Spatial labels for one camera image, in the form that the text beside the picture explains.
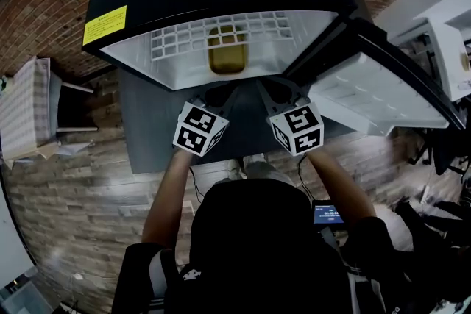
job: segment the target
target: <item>yellow warning label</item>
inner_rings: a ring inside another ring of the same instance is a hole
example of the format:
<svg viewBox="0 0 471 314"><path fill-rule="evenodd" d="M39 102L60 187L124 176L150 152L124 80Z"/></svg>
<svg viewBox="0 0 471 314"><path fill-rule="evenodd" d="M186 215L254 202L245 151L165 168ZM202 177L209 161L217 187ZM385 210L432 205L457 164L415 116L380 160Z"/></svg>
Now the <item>yellow warning label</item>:
<svg viewBox="0 0 471 314"><path fill-rule="evenodd" d="M83 44L86 45L91 41L123 29L126 22L126 7L125 5L87 22L83 34Z"/></svg>

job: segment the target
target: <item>gray table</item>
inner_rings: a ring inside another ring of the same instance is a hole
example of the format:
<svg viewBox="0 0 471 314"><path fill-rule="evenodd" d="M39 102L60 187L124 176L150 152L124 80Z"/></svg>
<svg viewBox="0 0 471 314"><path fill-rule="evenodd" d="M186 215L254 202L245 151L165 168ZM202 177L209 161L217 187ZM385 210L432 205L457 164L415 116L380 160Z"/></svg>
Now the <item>gray table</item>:
<svg viewBox="0 0 471 314"><path fill-rule="evenodd" d="M121 111L132 172L165 170L173 153L172 141L177 118L185 101L201 87L168 92L133 74L119 69ZM325 138L352 132L342 124L324 119ZM229 160L282 149L266 122L254 79L241 80L230 114L230 125L221 141L198 164Z"/></svg>

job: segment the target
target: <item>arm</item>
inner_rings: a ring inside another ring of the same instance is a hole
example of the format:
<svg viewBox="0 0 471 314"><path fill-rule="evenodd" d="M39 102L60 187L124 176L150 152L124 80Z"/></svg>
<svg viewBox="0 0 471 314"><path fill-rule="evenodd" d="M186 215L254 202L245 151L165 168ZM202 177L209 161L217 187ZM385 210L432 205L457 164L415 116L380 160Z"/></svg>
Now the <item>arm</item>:
<svg viewBox="0 0 471 314"><path fill-rule="evenodd" d="M308 152L308 159L348 226L362 218L376 217L375 208L365 192L324 148Z"/></svg>
<svg viewBox="0 0 471 314"><path fill-rule="evenodd" d="M158 243L167 249L175 247L192 157L183 149L172 156L144 223L142 242Z"/></svg>

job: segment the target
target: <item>smartphone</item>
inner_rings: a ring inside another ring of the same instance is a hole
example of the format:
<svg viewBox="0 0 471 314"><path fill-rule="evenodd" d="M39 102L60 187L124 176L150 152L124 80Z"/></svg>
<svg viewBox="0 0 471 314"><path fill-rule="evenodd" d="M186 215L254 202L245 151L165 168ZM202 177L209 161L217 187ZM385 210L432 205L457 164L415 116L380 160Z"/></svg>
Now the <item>smartphone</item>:
<svg viewBox="0 0 471 314"><path fill-rule="evenodd" d="M313 222L316 227L330 227L332 230L344 228L344 221L330 200L314 200L312 202Z"/></svg>

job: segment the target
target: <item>phone screen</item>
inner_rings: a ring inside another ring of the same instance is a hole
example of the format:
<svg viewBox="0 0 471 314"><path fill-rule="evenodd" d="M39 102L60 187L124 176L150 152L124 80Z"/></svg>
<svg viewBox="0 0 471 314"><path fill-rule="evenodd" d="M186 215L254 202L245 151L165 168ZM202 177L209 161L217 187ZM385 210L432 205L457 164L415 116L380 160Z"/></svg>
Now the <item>phone screen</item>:
<svg viewBox="0 0 471 314"><path fill-rule="evenodd" d="M316 205L314 208L315 224L343 224L339 213L333 205Z"/></svg>

